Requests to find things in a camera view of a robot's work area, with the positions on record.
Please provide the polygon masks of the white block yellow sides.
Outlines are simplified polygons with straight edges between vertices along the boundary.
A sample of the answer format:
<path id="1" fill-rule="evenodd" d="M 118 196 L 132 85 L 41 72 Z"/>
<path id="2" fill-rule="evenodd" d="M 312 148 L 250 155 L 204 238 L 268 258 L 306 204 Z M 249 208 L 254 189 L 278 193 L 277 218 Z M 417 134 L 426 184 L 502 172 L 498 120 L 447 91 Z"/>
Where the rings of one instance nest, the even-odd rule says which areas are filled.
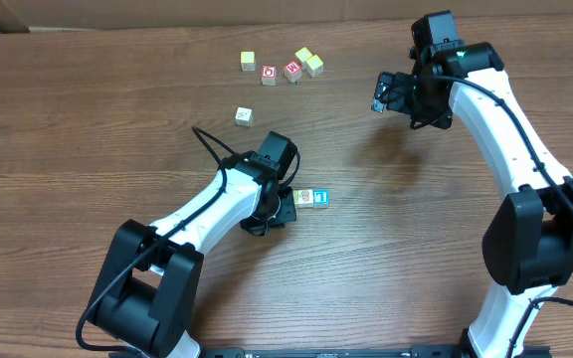
<path id="1" fill-rule="evenodd" d="M 314 205 L 312 189 L 298 190 L 296 198 L 296 204 L 299 208 L 309 208 Z"/>

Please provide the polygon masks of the white picture block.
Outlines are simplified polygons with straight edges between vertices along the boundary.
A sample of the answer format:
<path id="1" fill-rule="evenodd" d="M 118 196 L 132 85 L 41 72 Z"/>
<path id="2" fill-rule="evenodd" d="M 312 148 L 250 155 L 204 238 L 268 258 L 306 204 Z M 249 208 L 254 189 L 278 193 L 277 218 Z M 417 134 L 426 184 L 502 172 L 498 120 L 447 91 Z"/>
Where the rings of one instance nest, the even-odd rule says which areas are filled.
<path id="1" fill-rule="evenodd" d="M 235 122 L 240 126 L 251 127 L 254 123 L 253 111 L 250 108 L 238 107 Z"/>

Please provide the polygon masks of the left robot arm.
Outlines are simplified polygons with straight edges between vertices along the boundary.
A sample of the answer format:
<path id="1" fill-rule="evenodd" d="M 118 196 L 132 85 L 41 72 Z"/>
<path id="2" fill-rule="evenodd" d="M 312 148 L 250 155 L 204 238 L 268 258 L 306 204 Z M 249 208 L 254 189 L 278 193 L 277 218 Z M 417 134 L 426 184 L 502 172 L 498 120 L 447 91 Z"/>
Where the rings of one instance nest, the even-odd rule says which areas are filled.
<path id="1" fill-rule="evenodd" d="M 208 350 L 189 334 L 205 256 L 235 226 L 264 236 L 295 221 L 290 182 L 296 145 L 269 132 L 256 151 L 218 158 L 213 181 L 183 207 L 149 225 L 115 232 L 76 340 L 111 357 L 241 357 Z"/>

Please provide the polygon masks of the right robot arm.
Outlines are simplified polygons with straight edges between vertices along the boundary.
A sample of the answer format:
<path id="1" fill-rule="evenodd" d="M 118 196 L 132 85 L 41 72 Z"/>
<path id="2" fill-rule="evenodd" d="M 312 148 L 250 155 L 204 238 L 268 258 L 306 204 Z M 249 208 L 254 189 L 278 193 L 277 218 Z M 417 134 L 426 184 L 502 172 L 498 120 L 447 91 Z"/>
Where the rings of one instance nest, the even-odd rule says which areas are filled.
<path id="1" fill-rule="evenodd" d="M 482 237 L 491 283 L 481 310 L 439 357 L 546 357 L 525 336 L 542 306 L 573 274 L 573 176 L 546 148 L 520 108 L 489 43 L 467 44 L 449 11 L 411 28 L 408 73 L 380 74 L 371 107 L 407 114 L 412 129 L 447 129 L 459 119 L 495 180 L 499 208 Z"/>

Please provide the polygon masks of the white block blue letter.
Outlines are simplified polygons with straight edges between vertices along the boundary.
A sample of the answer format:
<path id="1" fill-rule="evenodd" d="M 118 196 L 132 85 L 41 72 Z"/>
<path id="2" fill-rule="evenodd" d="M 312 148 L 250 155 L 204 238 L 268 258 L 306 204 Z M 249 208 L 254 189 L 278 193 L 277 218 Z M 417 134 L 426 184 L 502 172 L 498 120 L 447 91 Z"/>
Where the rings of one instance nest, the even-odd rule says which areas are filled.
<path id="1" fill-rule="evenodd" d="M 329 205 L 329 192 L 323 189 L 314 189 L 312 199 L 315 208 L 327 207 Z"/>

